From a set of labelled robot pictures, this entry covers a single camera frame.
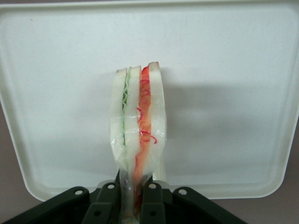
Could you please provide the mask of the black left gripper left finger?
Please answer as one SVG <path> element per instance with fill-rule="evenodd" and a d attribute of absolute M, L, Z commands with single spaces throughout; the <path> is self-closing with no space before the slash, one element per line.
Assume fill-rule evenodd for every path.
<path fill-rule="evenodd" d="M 118 224 L 121 193 L 117 182 L 108 182 L 98 191 L 85 214 L 86 224 Z"/>

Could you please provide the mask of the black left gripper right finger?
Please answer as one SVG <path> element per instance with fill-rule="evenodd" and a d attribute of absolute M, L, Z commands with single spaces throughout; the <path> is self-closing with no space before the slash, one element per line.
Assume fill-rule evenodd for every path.
<path fill-rule="evenodd" d="M 141 224 L 165 224 L 166 215 L 162 187 L 155 182 L 146 183 L 142 191 Z"/>

